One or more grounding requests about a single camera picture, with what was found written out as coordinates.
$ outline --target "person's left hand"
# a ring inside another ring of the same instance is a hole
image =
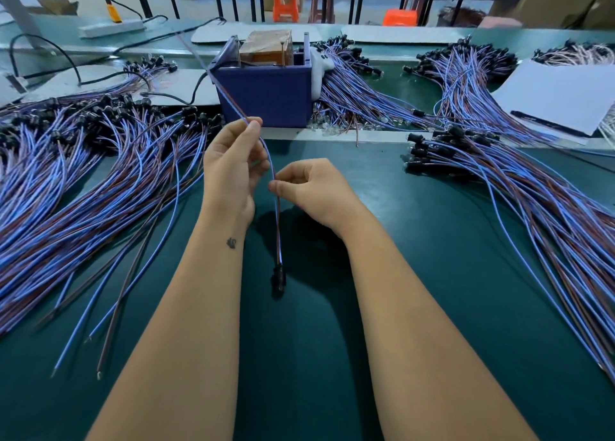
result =
[[[269,169],[259,140],[263,121],[248,120],[249,126],[242,120],[225,125],[203,157],[203,211],[219,219],[230,216],[244,230],[254,217],[254,188]]]

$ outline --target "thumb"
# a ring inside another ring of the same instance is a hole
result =
[[[291,184],[290,182],[284,182],[282,180],[272,180],[269,182],[267,188],[274,195],[284,198],[294,205],[299,205],[299,190],[301,190],[301,185]]]
[[[256,120],[252,120],[245,130],[237,137],[227,151],[235,160],[247,161],[252,148],[261,136],[261,126]]]

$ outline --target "black pen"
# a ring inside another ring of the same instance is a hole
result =
[[[540,126],[545,126],[545,127],[552,128],[554,130],[559,130],[560,132],[563,132],[564,134],[580,136],[581,138],[589,138],[586,134],[584,134],[583,132],[580,132],[579,130],[574,130],[573,128],[562,126],[560,124],[556,124],[555,122],[550,122],[549,120],[544,120],[543,118],[537,118],[535,116],[530,116],[529,114],[526,114],[525,112],[511,111],[511,115],[516,118],[522,118],[523,120],[534,122],[535,124],[539,124]]]

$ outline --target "hand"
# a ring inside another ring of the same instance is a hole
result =
[[[219,219],[231,217],[244,231],[254,217],[254,188],[269,169],[259,137],[263,121],[248,118],[224,126],[203,157],[203,212]]]
[[[269,182],[269,190],[296,204],[341,239],[354,222],[369,213],[344,176],[328,159],[292,162]]]

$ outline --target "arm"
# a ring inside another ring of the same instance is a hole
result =
[[[387,441],[535,440],[521,414],[414,274],[378,220],[327,160],[270,183],[342,238]]]
[[[206,151],[201,215],[87,441],[233,438],[243,240],[269,167],[259,131],[233,122]]]

